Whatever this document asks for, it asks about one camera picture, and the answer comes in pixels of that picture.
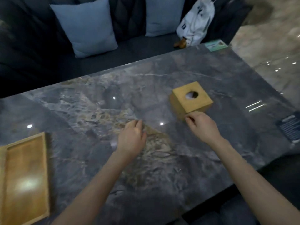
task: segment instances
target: gray marble tabletop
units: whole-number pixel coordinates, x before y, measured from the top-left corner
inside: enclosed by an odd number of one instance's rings
[[[232,185],[215,153],[171,110],[171,90],[194,81],[214,101],[207,114],[221,134],[256,169],[291,150],[274,123],[295,108],[230,48],[190,47],[14,95],[0,100],[0,145],[49,135],[53,213],[40,223],[50,223],[88,184],[133,118],[154,134],[96,224],[165,224]]]

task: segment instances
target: left hand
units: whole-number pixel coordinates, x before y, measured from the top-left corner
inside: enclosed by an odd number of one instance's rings
[[[118,136],[116,153],[119,153],[126,163],[130,163],[145,147],[147,134],[143,133],[142,125],[142,120],[130,121]]]

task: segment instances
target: wooden tray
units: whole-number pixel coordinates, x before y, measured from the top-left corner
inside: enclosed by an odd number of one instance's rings
[[[0,225],[30,225],[49,214],[45,133],[0,147]]]

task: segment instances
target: light blue pillow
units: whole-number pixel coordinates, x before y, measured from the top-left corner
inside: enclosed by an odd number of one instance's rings
[[[108,0],[50,7],[73,46],[75,57],[85,58],[118,48]]]
[[[185,0],[146,0],[146,36],[176,31]]]

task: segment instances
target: marble floor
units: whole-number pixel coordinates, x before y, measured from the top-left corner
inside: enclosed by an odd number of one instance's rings
[[[246,0],[233,50],[300,109],[300,0]]]

